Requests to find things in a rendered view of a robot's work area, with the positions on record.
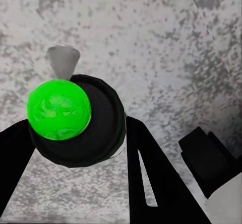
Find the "insectifuge atomizer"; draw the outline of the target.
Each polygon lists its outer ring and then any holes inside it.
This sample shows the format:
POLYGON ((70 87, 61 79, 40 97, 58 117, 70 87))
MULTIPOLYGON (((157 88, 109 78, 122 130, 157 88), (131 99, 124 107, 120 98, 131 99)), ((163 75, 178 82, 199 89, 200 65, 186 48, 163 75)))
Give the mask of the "insectifuge atomizer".
POLYGON ((70 46, 46 52, 57 80, 37 87, 27 104, 32 143, 44 158, 69 168, 118 156, 127 145, 127 116, 102 79, 73 74, 80 52, 70 46))

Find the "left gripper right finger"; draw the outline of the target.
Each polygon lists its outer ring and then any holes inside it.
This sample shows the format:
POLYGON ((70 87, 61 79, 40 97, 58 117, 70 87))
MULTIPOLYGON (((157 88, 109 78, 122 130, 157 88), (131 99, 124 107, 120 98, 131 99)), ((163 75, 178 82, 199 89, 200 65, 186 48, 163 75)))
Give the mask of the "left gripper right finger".
POLYGON ((145 124, 127 117, 130 224, 211 224, 145 124), (158 207, 146 204, 138 150, 158 207))

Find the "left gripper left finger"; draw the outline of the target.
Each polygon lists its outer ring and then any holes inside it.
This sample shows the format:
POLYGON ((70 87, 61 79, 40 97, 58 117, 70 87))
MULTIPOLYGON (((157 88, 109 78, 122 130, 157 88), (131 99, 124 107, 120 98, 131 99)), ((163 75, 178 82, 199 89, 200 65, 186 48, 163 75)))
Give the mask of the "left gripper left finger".
POLYGON ((36 148, 23 119, 0 132, 0 217, 36 148))

